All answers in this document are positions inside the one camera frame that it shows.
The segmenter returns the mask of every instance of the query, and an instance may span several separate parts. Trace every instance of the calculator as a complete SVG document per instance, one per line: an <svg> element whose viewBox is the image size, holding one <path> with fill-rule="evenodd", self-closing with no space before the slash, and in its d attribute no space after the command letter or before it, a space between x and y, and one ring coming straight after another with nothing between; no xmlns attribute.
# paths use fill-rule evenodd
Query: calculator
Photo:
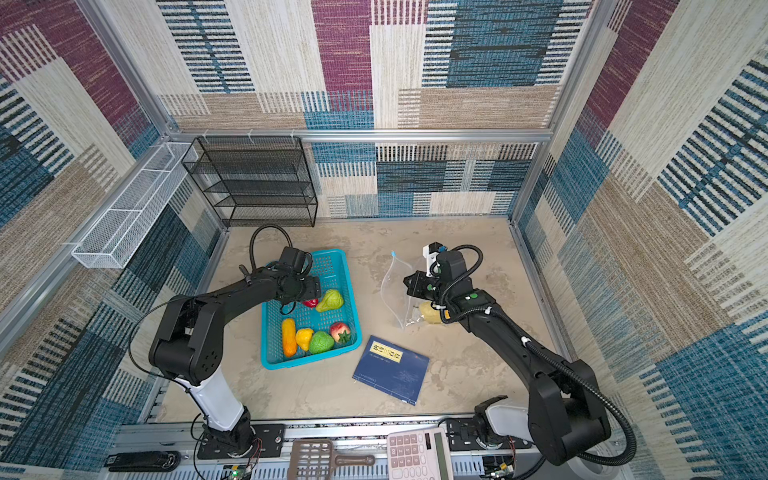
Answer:
<svg viewBox="0 0 768 480"><path fill-rule="evenodd" d="M448 439L442 429L387 435L390 480L453 480Z"/></svg>

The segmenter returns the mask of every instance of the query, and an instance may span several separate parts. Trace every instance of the black mesh shelf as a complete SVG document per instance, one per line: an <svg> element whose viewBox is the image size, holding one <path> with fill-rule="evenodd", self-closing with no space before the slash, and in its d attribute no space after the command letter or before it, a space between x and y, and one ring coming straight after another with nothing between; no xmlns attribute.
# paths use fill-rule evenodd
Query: black mesh shelf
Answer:
<svg viewBox="0 0 768 480"><path fill-rule="evenodd" d="M227 226L314 227L317 195L301 140L198 137L184 168Z"/></svg>

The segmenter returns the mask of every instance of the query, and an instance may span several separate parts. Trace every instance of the marbled surface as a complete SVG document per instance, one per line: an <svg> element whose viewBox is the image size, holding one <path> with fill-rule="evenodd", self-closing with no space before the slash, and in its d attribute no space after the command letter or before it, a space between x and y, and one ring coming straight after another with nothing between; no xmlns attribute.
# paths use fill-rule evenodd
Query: marbled surface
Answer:
<svg viewBox="0 0 768 480"><path fill-rule="evenodd" d="M391 251L423 270L422 246L438 241L447 247L474 244L485 260L472 275L505 311L547 347L551 338L503 218L462 217L451 220L399 220L318 223L315 228L288 228L293 245L303 250L340 248L346 252L363 331L363 345L341 356L289 369L267 370L260 361L261 308L253 308L224 330L222 368L235 396L254 419L289 419L470 412L492 396L508 395L527 405L520 379L480 339L459 324L419 323L400 329L380 296L381 282L392 262ZM253 228L233 228L211 289L242 278L237 266L248 264ZM256 243L256 262L276 259L285 240L264 230ZM475 261L467 252L468 264ZM369 335L427 355L429 371L415 406L400 402L352 379ZM164 397L158 420L187 422L198 410L176 386Z"/></svg>

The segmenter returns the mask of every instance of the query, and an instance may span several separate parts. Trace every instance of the red fruit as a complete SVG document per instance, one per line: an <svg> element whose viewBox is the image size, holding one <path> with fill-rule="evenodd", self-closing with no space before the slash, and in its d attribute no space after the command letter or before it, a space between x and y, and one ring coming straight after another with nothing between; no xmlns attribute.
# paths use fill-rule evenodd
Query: red fruit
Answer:
<svg viewBox="0 0 768 480"><path fill-rule="evenodd" d="M352 339L352 331L346 323L336 322L331 325L331 336L340 345L344 345Z"/></svg>

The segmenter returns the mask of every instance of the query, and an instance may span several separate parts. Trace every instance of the white wire basket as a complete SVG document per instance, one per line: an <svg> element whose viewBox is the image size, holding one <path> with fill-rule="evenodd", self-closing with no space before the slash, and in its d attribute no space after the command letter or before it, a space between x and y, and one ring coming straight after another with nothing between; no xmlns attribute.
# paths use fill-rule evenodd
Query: white wire basket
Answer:
<svg viewBox="0 0 768 480"><path fill-rule="evenodd" d="M185 152L197 156L189 146L167 142L159 147L72 256L86 268L125 268L187 174L181 164Z"/></svg>

